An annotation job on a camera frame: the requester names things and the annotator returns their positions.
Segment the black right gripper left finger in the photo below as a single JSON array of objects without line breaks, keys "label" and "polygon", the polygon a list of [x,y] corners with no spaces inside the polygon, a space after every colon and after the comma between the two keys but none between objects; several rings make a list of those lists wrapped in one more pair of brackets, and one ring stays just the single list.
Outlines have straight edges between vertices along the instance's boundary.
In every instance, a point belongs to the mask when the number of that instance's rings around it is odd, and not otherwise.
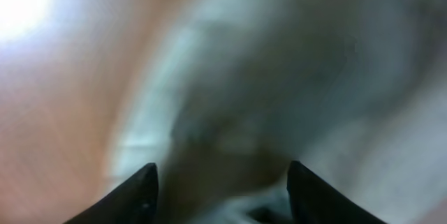
[{"label": "black right gripper left finger", "polygon": [[147,163],[118,187],[64,224],[152,224],[159,191],[155,163]]}]

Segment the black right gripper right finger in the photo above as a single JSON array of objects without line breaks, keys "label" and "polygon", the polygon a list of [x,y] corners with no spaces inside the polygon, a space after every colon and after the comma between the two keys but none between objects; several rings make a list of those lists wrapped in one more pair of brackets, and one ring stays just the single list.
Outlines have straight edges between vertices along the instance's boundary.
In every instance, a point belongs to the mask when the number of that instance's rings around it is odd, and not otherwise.
[{"label": "black right gripper right finger", "polygon": [[295,224],[385,224],[301,162],[291,162],[287,191]]}]

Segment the khaki green shorts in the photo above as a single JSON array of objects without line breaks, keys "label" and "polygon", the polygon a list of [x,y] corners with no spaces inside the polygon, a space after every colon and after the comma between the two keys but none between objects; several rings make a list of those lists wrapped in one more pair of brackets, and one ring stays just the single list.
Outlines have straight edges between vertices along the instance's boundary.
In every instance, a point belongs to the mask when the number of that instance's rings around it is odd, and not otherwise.
[{"label": "khaki green shorts", "polygon": [[298,160],[387,223],[446,199],[446,0],[186,0],[117,137],[157,223],[286,211]]}]

